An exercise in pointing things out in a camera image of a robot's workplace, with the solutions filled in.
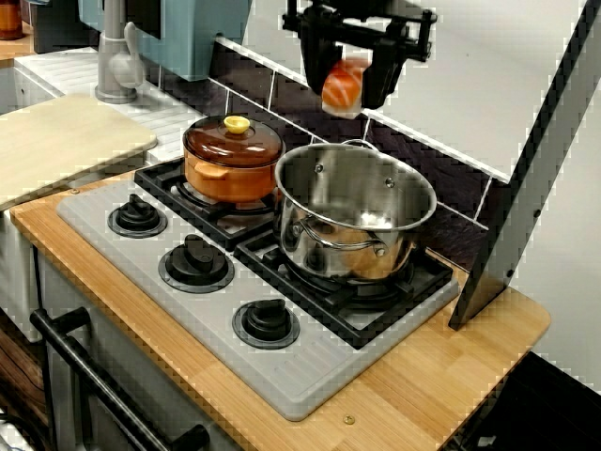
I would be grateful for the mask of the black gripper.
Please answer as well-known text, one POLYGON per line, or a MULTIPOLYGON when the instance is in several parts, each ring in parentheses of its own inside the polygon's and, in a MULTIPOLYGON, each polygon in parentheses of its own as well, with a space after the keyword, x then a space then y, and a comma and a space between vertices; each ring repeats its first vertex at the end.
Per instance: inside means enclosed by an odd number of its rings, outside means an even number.
POLYGON ((395 91, 407 58, 429 58, 437 14, 410 1, 313 1, 302 11, 289 1, 283 21, 284 29, 300 38, 306 82, 314 93, 322 92, 342 59, 335 43, 372 51, 362 75, 362 106, 381 107, 395 91))

